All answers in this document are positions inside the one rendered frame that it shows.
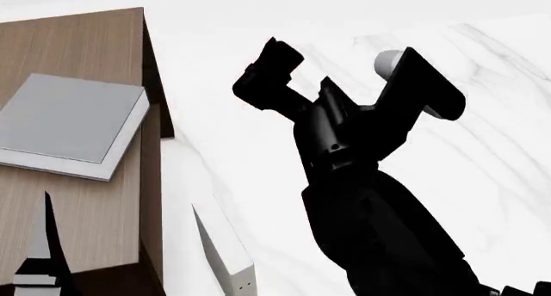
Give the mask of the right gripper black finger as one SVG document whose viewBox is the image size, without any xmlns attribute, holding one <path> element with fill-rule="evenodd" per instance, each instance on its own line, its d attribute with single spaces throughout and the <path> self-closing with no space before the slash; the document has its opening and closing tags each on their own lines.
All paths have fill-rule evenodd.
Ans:
<svg viewBox="0 0 551 296">
<path fill-rule="evenodd" d="M 329 77 L 320 83 L 319 99 L 331 122 L 345 122 L 358 112 L 355 104 Z"/>
<path fill-rule="evenodd" d="M 298 120 L 312 103 L 290 89 L 288 83 L 303 61 L 298 51 L 272 37 L 232 86 L 233 94 L 256 109 L 273 110 L 289 120 Z"/>
</svg>

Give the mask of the grey white box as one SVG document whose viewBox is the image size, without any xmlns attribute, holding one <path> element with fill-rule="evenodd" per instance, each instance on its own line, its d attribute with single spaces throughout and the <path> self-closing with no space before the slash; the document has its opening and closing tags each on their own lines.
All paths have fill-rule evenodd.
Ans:
<svg viewBox="0 0 551 296">
<path fill-rule="evenodd" d="M 142 86 L 33 73 L 0 108 L 0 165 L 109 182 L 149 107 Z"/>
</svg>

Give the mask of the white book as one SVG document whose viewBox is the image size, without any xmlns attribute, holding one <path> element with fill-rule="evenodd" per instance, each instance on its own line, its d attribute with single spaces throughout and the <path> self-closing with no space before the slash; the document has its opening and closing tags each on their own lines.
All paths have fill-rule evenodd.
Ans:
<svg viewBox="0 0 551 296">
<path fill-rule="evenodd" d="M 205 257 L 225 296 L 258 296 L 254 262 L 217 202 L 192 209 Z"/>
</svg>

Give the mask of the brown wooden cabinet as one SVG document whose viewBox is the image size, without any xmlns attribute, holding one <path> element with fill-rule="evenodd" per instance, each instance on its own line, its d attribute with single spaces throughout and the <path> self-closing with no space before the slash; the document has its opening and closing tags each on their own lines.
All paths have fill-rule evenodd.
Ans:
<svg viewBox="0 0 551 296">
<path fill-rule="evenodd" d="M 166 296 L 160 143 L 174 127 L 145 11 L 0 23 L 0 108 L 33 73 L 142 86 L 150 107 L 109 182 L 0 165 L 0 296 L 14 296 L 44 193 L 82 296 Z"/>
</svg>

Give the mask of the black grey striped book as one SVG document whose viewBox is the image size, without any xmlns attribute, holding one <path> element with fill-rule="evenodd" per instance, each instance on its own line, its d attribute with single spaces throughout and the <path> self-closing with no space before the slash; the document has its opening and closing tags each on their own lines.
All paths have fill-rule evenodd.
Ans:
<svg viewBox="0 0 551 296">
<path fill-rule="evenodd" d="M 14 296 L 82 296 L 65 259 L 48 193 L 36 210 L 27 256 L 12 284 Z"/>
</svg>

